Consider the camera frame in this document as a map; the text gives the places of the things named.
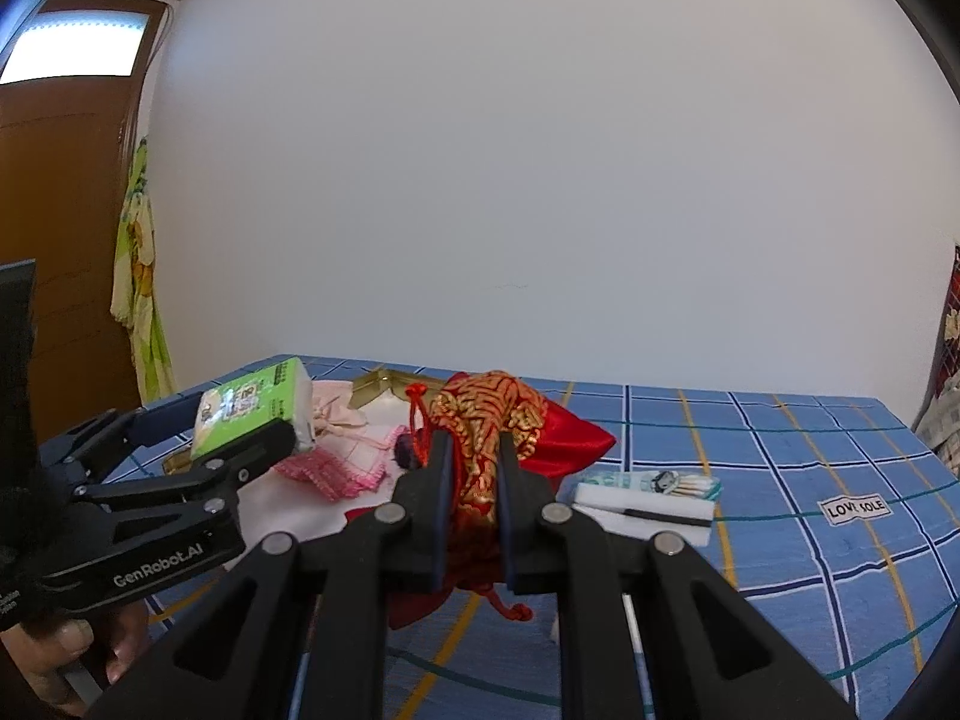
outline window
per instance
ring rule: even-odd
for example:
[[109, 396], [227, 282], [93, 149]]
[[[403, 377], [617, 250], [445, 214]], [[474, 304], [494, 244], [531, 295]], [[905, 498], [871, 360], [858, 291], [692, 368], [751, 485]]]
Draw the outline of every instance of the window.
[[147, 19], [113, 10], [40, 13], [17, 38], [0, 84], [52, 76], [129, 76]]

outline green box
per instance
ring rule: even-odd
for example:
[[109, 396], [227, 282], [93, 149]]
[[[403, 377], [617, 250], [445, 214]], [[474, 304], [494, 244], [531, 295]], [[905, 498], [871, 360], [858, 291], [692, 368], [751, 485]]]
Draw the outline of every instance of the green box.
[[298, 357], [205, 391], [190, 456], [208, 454], [275, 418], [294, 426], [295, 451], [313, 446], [313, 385]]

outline human hand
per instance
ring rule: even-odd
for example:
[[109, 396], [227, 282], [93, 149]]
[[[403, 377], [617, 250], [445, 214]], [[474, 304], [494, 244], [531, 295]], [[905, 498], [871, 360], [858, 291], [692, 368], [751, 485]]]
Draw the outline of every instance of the human hand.
[[138, 601], [92, 623], [54, 619], [24, 623], [3, 631], [0, 640], [40, 699], [79, 717], [86, 707], [56, 669], [72, 664], [97, 640], [109, 648], [107, 679], [115, 683], [150, 644], [147, 607]]

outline white wall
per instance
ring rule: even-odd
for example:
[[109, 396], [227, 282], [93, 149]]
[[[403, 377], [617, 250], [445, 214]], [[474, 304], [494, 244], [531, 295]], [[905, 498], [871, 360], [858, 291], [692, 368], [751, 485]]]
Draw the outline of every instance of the white wall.
[[280, 351], [922, 399], [960, 107], [893, 0], [184, 0], [179, 381]]

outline pink cloth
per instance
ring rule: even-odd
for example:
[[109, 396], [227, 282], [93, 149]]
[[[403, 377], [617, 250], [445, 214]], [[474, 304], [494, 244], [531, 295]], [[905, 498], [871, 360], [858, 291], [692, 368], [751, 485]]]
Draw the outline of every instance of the pink cloth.
[[351, 382], [313, 383], [314, 448], [274, 466], [289, 479], [308, 482], [330, 501], [356, 498], [376, 490], [404, 425], [371, 425], [349, 407]]

